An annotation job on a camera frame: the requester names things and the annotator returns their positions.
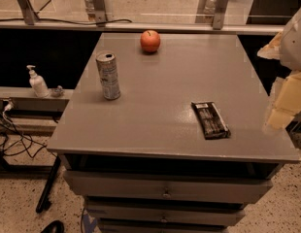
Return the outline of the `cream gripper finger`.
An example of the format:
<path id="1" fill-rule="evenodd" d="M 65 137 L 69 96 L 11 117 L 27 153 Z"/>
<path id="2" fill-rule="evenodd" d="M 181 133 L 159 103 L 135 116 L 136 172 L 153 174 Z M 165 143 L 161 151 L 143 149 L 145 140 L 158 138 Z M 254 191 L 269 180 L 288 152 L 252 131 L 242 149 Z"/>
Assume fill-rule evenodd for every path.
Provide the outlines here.
<path id="1" fill-rule="evenodd" d="M 292 71 L 286 78 L 276 77 L 266 108 L 263 131 L 284 130 L 301 112 L 301 72 Z"/>
<path id="2" fill-rule="evenodd" d="M 280 45 L 283 33 L 279 32 L 267 45 L 261 48 L 257 55 L 265 59 L 280 59 Z"/>

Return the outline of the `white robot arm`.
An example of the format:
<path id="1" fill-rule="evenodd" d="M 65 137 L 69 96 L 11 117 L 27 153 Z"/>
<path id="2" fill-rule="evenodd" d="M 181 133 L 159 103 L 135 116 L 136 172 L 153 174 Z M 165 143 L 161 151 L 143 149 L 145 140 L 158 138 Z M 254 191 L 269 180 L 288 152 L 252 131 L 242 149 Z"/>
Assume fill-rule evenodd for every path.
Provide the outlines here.
<path id="1" fill-rule="evenodd" d="M 270 130 L 285 129 L 301 112 L 301 8 L 257 55 L 279 60 L 290 70 L 286 78 L 274 81 L 265 118 Z"/>

